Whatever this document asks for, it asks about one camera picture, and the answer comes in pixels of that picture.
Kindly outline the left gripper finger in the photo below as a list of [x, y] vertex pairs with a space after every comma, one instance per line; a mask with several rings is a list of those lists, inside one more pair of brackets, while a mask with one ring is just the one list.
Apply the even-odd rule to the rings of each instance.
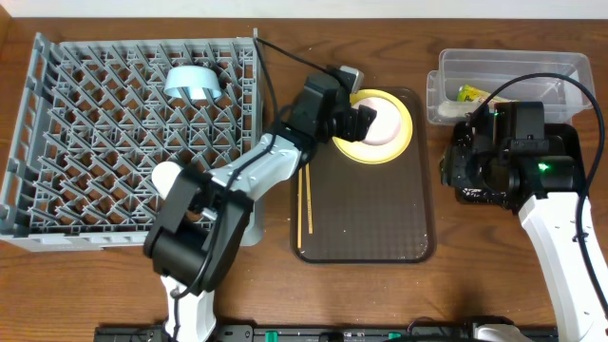
[[356, 109], [357, 119], [357, 138], [366, 138], [371, 128], [373, 121], [376, 118], [377, 111], [371, 107], [361, 104]]
[[364, 132], [358, 126], [357, 117], [336, 116], [332, 119], [332, 135], [347, 142], [360, 142], [364, 139]]

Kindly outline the white pink bowl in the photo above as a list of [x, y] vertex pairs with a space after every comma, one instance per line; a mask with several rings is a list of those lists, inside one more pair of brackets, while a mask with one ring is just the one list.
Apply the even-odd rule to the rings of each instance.
[[357, 109], [361, 105], [376, 111], [376, 117], [362, 143], [383, 145], [397, 137], [402, 119], [399, 109], [393, 103], [380, 97], [369, 97], [358, 101], [352, 107]]

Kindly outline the yellow round plate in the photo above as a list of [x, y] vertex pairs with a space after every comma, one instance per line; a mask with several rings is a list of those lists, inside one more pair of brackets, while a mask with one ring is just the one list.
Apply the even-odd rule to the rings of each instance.
[[413, 135], [413, 121], [407, 107], [396, 96], [378, 89], [362, 89], [350, 96], [351, 107], [358, 101], [380, 97], [389, 100], [400, 111], [402, 125], [397, 137], [383, 145], [367, 145], [360, 142], [347, 142], [334, 138], [336, 147], [348, 158], [364, 164], [380, 164], [390, 162], [402, 154], [408, 147]]

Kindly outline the wooden chopstick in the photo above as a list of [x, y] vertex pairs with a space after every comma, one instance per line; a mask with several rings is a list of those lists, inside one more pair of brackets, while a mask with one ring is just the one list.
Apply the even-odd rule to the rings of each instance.
[[307, 203], [307, 220], [308, 220], [308, 234], [314, 233], [314, 221], [313, 221], [313, 204], [312, 204], [312, 182], [311, 182], [311, 168], [310, 164], [305, 165], [305, 185], [306, 185], [306, 203]]
[[297, 175], [297, 226], [296, 226], [296, 247], [299, 250], [302, 246], [302, 182], [303, 182], [303, 168], [298, 170]]

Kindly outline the snack wrapper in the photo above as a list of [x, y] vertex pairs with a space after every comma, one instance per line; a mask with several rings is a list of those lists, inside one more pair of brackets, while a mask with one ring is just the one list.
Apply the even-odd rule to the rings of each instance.
[[459, 88], [456, 101], [463, 103], [483, 103], [490, 93], [472, 85], [462, 85]]

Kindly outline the light blue bowl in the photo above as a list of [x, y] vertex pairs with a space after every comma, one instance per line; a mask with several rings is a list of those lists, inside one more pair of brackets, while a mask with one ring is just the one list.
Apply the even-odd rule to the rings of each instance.
[[163, 93], [181, 98], [183, 90], [190, 100], [215, 100], [222, 95], [215, 71], [204, 66], [175, 66], [168, 71]]

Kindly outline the small white green cup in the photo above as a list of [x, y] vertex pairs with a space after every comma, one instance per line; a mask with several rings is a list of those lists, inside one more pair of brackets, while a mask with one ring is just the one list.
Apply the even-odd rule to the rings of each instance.
[[163, 200], [168, 196], [181, 170], [182, 167], [173, 161], [163, 161], [153, 168], [151, 180]]

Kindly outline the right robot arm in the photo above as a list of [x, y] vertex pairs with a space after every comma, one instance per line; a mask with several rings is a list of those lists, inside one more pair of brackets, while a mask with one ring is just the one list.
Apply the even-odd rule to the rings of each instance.
[[561, 341], [604, 341], [607, 265], [591, 218], [576, 129], [547, 123], [540, 102], [482, 104], [455, 125], [441, 182], [459, 202], [519, 218], [539, 259]]

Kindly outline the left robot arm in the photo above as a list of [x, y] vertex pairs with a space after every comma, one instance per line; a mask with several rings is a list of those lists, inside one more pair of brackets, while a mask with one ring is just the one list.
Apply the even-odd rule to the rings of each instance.
[[217, 320], [214, 291], [234, 263], [255, 203], [308, 164], [332, 138], [360, 142], [376, 117], [352, 108], [363, 74], [341, 66], [311, 74], [271, 132], [235, 161], [204, 173], [173, 162], [152, 173], [164, 200], [143, 252], [168, 296], [164, 331], [170, 341], [205, 341]]

